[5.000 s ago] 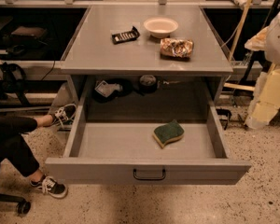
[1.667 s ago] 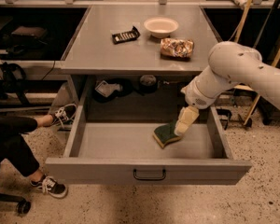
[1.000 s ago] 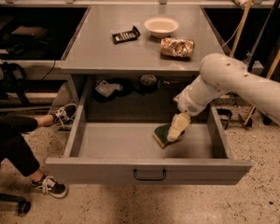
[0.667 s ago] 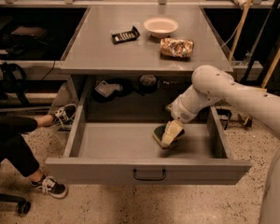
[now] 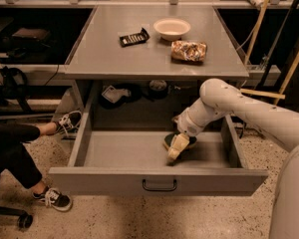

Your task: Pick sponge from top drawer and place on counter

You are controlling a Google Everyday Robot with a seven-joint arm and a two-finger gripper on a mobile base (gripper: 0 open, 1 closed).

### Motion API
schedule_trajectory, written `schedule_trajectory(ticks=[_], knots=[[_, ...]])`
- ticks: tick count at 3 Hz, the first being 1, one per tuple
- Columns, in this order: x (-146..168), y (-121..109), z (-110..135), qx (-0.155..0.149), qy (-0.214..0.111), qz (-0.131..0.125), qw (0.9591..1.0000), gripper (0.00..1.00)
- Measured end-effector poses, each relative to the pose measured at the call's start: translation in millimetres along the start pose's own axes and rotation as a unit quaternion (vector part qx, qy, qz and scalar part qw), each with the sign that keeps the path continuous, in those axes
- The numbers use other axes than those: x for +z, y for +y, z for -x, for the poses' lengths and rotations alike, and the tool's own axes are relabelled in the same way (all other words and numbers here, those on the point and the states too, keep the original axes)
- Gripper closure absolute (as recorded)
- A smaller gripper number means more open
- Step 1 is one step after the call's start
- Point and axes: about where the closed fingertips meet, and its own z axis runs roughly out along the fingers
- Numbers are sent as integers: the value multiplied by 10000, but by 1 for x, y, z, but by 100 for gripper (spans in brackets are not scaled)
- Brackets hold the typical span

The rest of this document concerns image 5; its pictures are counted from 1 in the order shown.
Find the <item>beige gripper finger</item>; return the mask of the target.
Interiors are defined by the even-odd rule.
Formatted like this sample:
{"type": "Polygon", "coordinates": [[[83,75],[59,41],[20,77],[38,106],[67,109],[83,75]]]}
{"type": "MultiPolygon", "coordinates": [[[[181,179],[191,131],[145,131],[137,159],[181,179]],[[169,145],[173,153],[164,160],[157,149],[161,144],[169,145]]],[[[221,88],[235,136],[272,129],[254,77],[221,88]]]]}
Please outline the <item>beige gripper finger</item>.
{"type": "Polygon", "coordinates": [[[189,146],[189,136],[184,133],[171,133],[165,138],[167,160],[174,162],[189,146]]]}

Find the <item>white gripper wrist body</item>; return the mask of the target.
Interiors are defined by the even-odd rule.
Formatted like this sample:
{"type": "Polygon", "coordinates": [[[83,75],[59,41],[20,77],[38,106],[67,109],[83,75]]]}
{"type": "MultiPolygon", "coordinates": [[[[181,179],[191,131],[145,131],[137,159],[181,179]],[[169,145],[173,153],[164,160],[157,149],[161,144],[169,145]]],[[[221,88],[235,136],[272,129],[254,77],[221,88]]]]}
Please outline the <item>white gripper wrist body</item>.
{"type": "Polygon", "coordinates": [[[203,113],[186,108],[176,119],[177,130],[188,136],[196,136],[205,128],[203,113]]]}

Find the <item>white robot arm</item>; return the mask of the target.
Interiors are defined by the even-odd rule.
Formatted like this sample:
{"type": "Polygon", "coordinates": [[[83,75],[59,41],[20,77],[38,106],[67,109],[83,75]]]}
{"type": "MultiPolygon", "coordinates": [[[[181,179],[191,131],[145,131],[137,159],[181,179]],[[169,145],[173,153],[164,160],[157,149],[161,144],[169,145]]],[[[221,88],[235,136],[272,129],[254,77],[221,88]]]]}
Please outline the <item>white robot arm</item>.
{"type": "Polygon", "coordinates": [[[288,152],[277,178],[269,239],[299,239],[299,113],[245,96],[220,79],[201,85],[199,98],[175,119],[177,133],[168,147],[175,161],[212,121],[234,114],[288,152]]]}

